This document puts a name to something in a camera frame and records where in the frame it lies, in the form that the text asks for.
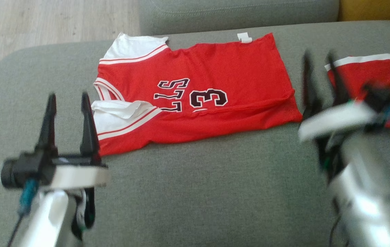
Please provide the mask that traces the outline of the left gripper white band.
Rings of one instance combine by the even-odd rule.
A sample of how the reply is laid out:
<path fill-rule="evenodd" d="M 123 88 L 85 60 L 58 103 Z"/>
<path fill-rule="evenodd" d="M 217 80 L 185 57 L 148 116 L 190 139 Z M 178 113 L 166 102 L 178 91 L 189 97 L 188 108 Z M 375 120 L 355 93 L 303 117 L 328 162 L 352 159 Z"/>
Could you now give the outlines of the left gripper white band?
<path fill-rule="evenodd" d="M 94 227 L 96 220 L 95 188 L 109 181 L 109 168 L 101 163 L 99 142 L 93 111 L 87 92 L 82 93 L 83 135 L 80 158 L 59 158 L 51 184 L 40 192 L 40 238 L 42 240 L 82 240 L 83 233 Z M 55 145 L 54 120 L 56 95 L 48 97 L 37 142 L 37 150 L 50 157 L 58 155 Z"/>

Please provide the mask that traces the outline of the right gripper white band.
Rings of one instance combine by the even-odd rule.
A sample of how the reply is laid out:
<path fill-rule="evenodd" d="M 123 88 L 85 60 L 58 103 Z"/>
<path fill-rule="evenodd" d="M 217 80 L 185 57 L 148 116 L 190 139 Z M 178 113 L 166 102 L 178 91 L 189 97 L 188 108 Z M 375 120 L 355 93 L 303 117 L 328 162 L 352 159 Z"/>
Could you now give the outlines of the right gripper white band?
<path fill-rule="evenodd" d="M 318 148 L 321 170 L 328 175 L 336 175 L 341 164 L 340 148 L 345 137 L 357 129 L 373 124 L 377 113 L 365 103 L 348 103 L 351 99 L 339 73 L 333 52 L 328 53 L 328 62 L 333 73 L 333 107 L 322 111 L 313 78 L 314 67 L 310 52 L 303 56 L 303 118 L 299 126 L 300 142 L 315 142 Z"/>

